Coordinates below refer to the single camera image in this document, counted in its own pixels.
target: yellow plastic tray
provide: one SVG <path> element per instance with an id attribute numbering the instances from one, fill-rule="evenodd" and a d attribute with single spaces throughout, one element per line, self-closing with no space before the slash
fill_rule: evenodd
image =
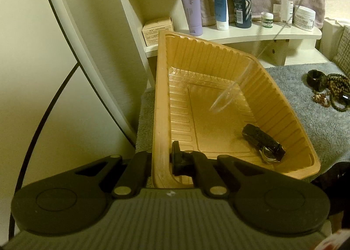
<path id="1" fill-rule="evenodd" d="M 320 161 L 295 112 L 252 55 L 161 31 L 157 64 L 152 161 L 155 187 L 190 187 L 191 180 L 171 173 L 169 154 L 175 140 L 181 150 L 198 150 L 208 158 L 228 154 L 298 179 L 319 171 Z M 222 111 L 210 110 L 233 81 L 240 83 L 234 101 Z M 242 136 L 247 123 L 282 144 L 286 154 L 281 162 L 263 162 Z"/>

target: barcode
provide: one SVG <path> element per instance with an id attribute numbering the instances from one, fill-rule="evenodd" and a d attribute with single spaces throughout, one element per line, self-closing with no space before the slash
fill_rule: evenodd
<path id="1" fill-rule="evenodd" d="M 237 23 L 243 24 L 243 11 L 242 10 L 236 11 L 236 19 L 237 19 Z"/>

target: jar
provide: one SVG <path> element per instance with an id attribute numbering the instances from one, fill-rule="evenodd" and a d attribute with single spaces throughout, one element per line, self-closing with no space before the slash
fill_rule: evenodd
<path id="1" fill-rule="evenodd" d="M 305 6 L 295 6 L 294 25 L 305 31 L 312 31 L 316 12 Z"/>
<path id="2" fill-rule="evenodd" d="M 265 28 L 272 28 L 273 14 L 268 12 L 261 13 L 261 24 Z"/>

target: white jar lid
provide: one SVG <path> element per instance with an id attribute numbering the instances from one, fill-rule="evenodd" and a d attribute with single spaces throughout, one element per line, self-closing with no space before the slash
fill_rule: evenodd
<path id="1" fill-rule="evenodd" d="M 310 16 L 310 17 L 315 17 L 316 16 L 316 12 L 310 8 L 307 8 L 305 6 L 300 6 L 300 5 L 296 5 L 295 6 L 295 11 L 299 12 L 301 14 L 304 14 L 306 16 Z"/>
<path id="2" fill-rule="evenodd" d="M 265 18 L 265 19 L 273 19 L 273 14 L 272 13 L 268 13 L 268 12 L 262 12 L 261 13 L 261 18 Z"/>

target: clear spray bottle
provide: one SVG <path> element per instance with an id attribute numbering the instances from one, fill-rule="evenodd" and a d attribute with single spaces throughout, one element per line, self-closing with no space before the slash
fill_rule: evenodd
<path id="1" fill-rule="evenodd" d="M 285 27 L 292 26 L 293 0 L 281 0 L 281 22 Z"/>

